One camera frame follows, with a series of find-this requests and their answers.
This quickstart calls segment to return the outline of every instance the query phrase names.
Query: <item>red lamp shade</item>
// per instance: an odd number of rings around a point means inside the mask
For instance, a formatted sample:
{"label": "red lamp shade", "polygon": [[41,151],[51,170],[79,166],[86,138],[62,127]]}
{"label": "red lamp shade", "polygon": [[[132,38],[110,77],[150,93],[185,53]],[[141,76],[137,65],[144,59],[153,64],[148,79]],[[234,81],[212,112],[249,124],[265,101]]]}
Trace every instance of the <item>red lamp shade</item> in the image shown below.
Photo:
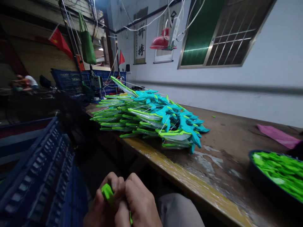
{"label": "red lamp shade", "polygon": [[156,37],[154,39],[150,48],[151,49],[169,50],[168,41],[169,41],[169,28],[165,28],[162,31],[162,35],[159,37]]}

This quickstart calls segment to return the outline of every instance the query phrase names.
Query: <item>workbench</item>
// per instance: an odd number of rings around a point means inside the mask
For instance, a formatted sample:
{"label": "workbench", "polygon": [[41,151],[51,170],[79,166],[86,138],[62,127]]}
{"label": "workbench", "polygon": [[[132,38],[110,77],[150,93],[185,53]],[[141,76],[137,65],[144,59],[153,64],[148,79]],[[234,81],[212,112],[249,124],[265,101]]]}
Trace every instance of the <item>workbench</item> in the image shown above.
{"label": "workbench", "polygon": [[[202,148],[190,155],[184,150],[165,150],[161,139],[116,138],[182,189],[192,200],[228,226],[296,226],[274,207],[246,174],[248,153],[262,149],[285,153],[288,149],[262,134],[256,124],[271,125],[298,139],[299,131],[265,122],[183,105],[204,120],[210,132],[202,134]],[[90,104],[86,112],[100,110]]]}

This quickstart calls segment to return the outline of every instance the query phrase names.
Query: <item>green bag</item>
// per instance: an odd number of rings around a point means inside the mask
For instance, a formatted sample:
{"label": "green bag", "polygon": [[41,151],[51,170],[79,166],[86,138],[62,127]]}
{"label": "green bag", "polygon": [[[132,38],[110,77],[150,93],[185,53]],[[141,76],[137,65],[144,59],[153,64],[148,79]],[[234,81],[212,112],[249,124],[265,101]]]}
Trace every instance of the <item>green bag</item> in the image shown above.
{"label": "green bag", "polygon": [[88,32],[87,25],[81,13],[79,13],[79,24],[83,61],[88,64],[95,65],[97,64],[97,61],[94,46],[92,44],[91,35]]}

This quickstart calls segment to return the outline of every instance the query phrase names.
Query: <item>power strip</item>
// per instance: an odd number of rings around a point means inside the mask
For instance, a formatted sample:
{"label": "power strip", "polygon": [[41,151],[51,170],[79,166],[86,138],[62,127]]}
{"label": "power strip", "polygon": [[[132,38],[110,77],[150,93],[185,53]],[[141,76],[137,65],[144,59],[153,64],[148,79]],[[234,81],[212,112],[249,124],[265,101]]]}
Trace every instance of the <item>power strip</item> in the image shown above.
{"label": "power strip", "polygon": [[179,25],[180,25],[180,19],[177,17],[172,26],[172,33],[169,34],[169,42],[168,42],[168,49],[172,50],[176,45],[177,45],[177,35],[178,35],[178,30],[179,30]]}

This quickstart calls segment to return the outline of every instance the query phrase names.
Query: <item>green window pane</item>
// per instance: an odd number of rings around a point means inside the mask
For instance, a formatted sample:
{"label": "green window pane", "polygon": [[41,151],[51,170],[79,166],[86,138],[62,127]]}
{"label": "green window pane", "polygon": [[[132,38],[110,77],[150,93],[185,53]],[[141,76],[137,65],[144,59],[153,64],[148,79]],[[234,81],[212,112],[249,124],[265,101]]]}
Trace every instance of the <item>green window pane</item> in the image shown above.
{"label": "green window pane", "polygon": [[[197,14],[203,1],[197,0],[191,20]],[[181,65],[202,65],[208,51],[214,30],[225,0],[205,0],[197,18],[188,29]]]}

